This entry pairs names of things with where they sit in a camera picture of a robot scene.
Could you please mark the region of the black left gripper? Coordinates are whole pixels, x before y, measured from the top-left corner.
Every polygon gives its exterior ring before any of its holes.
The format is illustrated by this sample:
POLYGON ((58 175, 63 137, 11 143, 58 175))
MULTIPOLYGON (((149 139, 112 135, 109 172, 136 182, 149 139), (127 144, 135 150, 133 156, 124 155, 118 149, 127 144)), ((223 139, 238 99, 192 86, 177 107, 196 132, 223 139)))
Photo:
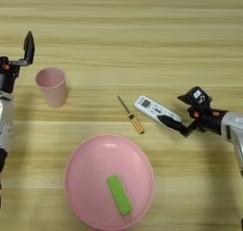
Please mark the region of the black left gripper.
POLYGON ((0 90, 11 94, 15 80, 19 76, 20 67, 33 63, 35 44, 32 32, 29 31, 24 41, 24 59, 10 61, 7 56, 0 57, 0 90))

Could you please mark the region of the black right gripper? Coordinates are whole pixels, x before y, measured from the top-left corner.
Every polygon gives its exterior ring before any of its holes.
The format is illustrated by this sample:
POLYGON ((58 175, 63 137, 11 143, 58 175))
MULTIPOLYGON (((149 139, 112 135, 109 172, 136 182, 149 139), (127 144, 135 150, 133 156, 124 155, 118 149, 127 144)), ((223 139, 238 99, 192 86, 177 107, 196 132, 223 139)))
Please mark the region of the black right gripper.
MULTIPOLYGON (((191 99, 187 95, 180 95, 178 96, 178 99, 187 105, 191 104, 191 99)), ((188 137, 194 130, 202 133, 210 131, 217 135, 221 134, 221 122, 227 113, 227 110, 214 109, 209 106, 204 109, 190 106, 188 112, 190 117, 194 119, 188 126, 184 126, 181 122, 166 115, 159 115, 158 119, 164 125, 178 131, 186 137, 188 137)))

